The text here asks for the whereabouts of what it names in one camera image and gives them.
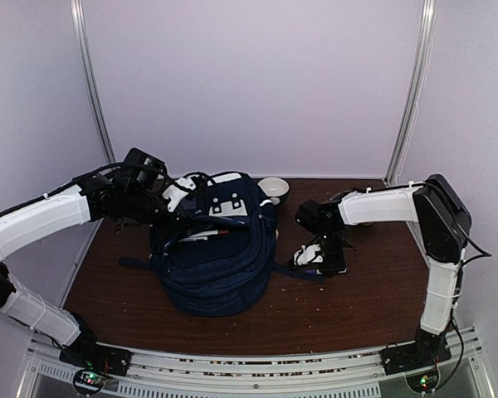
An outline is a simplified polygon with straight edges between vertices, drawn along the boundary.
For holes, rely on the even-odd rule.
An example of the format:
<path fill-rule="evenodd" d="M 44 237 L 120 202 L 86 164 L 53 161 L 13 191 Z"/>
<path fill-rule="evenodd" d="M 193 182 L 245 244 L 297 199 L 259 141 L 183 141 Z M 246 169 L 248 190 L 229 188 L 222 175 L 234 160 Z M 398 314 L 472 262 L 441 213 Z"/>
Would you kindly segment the white marker red cap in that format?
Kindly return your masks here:
<path fill-rule="evenodd" d="M 205 240 L 215 240 L 219 239 L 225 235 L 229 234 L 229 230 L 210 230 L 199 232 L 194 235 L 182 238 L 181 242 L 195 242 L 195 241 L 205 241 Z"/>

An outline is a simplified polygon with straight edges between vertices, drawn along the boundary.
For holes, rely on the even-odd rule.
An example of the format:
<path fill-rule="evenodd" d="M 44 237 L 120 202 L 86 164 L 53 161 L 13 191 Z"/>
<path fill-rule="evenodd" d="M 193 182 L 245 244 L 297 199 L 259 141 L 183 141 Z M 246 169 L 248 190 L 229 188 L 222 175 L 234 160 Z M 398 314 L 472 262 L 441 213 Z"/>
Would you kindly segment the navy blue student backpack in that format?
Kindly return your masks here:
<path fill-rule="evenodd" d="M 278 221 L 271 199 L 244 172 L 212 176 L 206 191 L 183 199 L 176 210 L 193 221 L 187 229 L 149 228 L 147 260 L 121 257 L 119 265 L 151 271 L 172 305 L 199 317 L 226 317 L 249 309 L 266 291 L 271 273 L 324 282 L 275 261 Z M 229 230 L 215 240 L 181 242 L 210 230 Z"/>

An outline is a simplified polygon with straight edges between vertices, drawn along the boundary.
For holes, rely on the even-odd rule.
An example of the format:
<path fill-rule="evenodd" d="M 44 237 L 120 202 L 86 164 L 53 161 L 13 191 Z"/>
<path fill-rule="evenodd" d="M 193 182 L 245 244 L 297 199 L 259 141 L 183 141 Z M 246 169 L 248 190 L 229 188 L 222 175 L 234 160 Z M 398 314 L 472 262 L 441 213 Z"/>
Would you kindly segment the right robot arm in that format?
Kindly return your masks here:
<path fill-rule="evenodd" d="M 247 330 L 233 327 L 225 343 L 192 342 L 205 353 L 293 355 L 378 347 L 413 339 L 423 308 L 427 266 L 403 222 L 355 226 L 349 270 L 323 284 L 274 276 Z"/>

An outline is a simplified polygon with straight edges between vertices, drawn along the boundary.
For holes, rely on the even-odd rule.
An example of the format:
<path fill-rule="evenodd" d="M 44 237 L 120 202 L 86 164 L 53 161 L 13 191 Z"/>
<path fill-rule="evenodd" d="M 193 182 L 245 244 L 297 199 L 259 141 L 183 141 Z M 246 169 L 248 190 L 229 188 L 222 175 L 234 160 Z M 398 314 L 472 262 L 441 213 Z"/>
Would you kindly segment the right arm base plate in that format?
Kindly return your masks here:
<path fill-rule="evenodd" d="M 415 342 L 397 345 L 389 344 L 380 352 L 385 374 L 393 375 L 401 372 L 433 366 L 436 362 L 444 362 L 452 358 L 449 348 L 440 347 L 435 352 L 420 347 Z"/>

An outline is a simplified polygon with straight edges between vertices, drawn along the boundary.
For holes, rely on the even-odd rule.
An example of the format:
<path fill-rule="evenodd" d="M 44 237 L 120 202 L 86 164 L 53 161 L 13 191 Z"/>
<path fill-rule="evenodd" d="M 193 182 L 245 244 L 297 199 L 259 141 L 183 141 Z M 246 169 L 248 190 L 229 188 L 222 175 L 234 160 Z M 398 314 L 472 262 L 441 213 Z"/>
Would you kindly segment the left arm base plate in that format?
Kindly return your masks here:
<path fill-rule="evenodd" d="M 132 353 L 129 350 L 104 345 L 95 347 L 92 359 L 80 359 L 79 355 L 70 348 L 59 354 L 61 362 L 111 376 L 126 376 L 131 357 Z"/>

